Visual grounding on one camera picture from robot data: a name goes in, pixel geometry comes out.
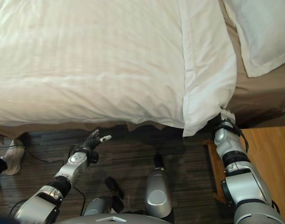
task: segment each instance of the mattress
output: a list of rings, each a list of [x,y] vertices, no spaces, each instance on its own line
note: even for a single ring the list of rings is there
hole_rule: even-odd
[[[285,112],[285,64],[261,77],[247,77],[237,30],[223,1],[219,0],[219,4],[237,58],[236,89],[228,109],[234,112],[237,124],[247,126],[282,115]]]
[[[236,58],[210,0],[0,0],[0,126],[152,121],[194,135]]]

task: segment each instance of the wooden nightstand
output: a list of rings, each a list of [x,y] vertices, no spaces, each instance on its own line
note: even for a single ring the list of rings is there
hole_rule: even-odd
[[[285,126],[243,129],[243,133],[249,142],[248,157],[266,182],[285,220]],[[215,144],[212,141],[206,143],[217,189],[213,196],[225,202],[221,190],[221,180],[225,178],[224,167]]]

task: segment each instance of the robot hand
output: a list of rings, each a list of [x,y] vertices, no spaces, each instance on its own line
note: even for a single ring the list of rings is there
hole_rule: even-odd
[[[235,224],[284,224],[281,216],[271,207],[271,194],[255,166],[247,157],[240,142],[243,136],[235,125],[235,116],[229,111],[221,111],[221,123],[214,131],[226,179],[221,182],[225,199],[235,210]]]
[[[110,140],[111,135],[98,137],[99,131],[91,133],[83,146],[77,147],[67,163],[47,185],[39,189],[15,213],[15,218],[34,224],[50,224],[55,222],[62,200],[67,196],[83,172],[91,163],[97,163],[99,155],[95,148],[104,141]]]

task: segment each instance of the wooden table leg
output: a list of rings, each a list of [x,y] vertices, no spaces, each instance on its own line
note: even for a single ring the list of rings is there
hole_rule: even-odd
[[[225,173],[224,173],[225,168],[222,164],[222,161],[219,155],[217,154],[216,145],[214,144],[214,142],[211,140],[206,140],[205,143],[208,146],[211,166],[212,166],[215,185],[217,189],[217,193],[213,193],[213,197],[222,203],[226,203],[226,200],[223,195],[222,188],[221,188],[221,181],[226,178]]]

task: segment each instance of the brown fabric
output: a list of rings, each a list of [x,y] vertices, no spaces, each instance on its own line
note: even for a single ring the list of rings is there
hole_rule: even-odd
[[[140,124],[133,124],[124,121],[112,121],[112,122],[104,122],[98,124],[68,122],[68,123],[54,124],[54,125],[30,124],[30,125],[21,125],[14,127],[0,126],[0,134],[8,138],[15,139],[25,132],[55,131],[55,130],[64,130],[64,129],[82,129],[86,131],[92,131],[96,128],[110,128],[116,125],[126,125],[129,131],[133,131],[138,127],[145,125],[152,125],[159,130],[162,130],[165,127],[165,125],[161,125],[152,121],[146,121]]]
[[[285,64],[261,77],[248,78],[241,57],[237,30],[223,1],[219,0],[227,30],[237,57],[236,90],[228,104],[238,124],[258,123],[285,112]]]

